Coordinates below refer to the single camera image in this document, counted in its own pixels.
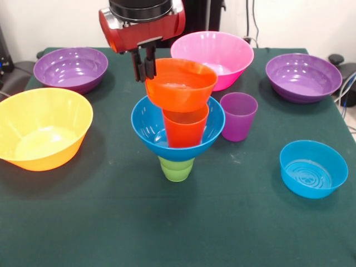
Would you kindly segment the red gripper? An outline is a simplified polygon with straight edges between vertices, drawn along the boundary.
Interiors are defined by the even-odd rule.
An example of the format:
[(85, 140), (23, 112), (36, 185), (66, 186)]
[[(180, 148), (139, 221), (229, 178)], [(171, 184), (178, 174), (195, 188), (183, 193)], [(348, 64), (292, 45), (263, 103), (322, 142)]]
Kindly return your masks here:
[(186, 22), (182, 1), (109, 1), (98, 15), (114, 52), (130, 51), (137, 82), (156, 76), (156, 47), (146, 47), (145, 64), (137, 48), (182, 34)]

